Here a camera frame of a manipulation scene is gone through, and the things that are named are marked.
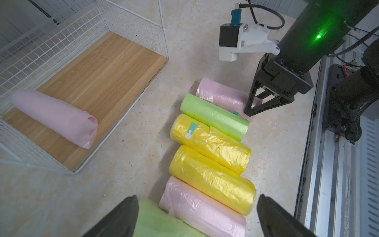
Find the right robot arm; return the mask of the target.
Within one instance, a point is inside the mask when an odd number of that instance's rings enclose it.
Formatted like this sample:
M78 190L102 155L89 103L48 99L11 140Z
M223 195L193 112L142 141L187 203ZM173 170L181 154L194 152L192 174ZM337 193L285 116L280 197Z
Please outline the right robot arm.
M324 56L337 57L368 40L367 33L346 50L344 37L377 5L378 1L309 1L278 44L279 53L266 53L260 60L244 112L248 116L290 104L297 93L313 86L309 71ZM362 134L360 117L379 98L379 43L364 51L352 75L332 83L327 123L347 140L356 142Z

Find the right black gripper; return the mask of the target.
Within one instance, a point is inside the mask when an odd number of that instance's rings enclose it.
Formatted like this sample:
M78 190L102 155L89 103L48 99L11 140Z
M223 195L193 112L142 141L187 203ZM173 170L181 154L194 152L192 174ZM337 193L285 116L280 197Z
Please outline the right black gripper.
M264 88L257 95L258 89ZM256 71L256 81L253 81L244 113L252 117L270 109L290 104L297 93L306 94L313 88L310 73L294 72L284 65L281 58L272 53L266 53L260 60ZM262 104L265 90L272 92L275 98Z

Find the pink bag roll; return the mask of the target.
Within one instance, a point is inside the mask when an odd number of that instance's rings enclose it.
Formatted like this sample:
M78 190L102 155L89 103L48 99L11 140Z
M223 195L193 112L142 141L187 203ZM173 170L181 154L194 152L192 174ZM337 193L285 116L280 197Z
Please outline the pink bag roll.
M19 90L11 101L18 110L79 147L93 145L98 121L88 112L36 90Z
M246 219L180 179L171 176L159 207L209 237L244 237Z
M211 79L203 78L196 90L196 96L238 115L249 122L254 120L254 117L249 117L244 113L249 98L247 93L225 86Z

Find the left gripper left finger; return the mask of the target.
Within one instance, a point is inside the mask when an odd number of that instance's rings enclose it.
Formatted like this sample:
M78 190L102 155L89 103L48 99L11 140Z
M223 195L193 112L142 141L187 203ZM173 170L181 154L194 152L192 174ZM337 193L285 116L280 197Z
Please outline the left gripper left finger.
M139 204L137 196L126 197L87 231L83 237L132 237L138 213Z

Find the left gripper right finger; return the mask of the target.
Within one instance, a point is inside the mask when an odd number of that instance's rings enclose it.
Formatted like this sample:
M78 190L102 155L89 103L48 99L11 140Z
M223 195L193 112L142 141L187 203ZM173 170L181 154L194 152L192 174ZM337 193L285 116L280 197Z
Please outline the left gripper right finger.
M264 237L316 237L271 197L261 194L257 213Z

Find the light green bag roll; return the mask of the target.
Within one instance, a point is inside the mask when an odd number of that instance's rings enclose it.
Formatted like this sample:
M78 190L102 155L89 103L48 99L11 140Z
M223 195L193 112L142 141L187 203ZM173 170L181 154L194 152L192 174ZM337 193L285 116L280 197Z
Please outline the light green bag roll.
M168 215L149 199L138 201L139 212L135 237L204 237L205 235L180 219Z

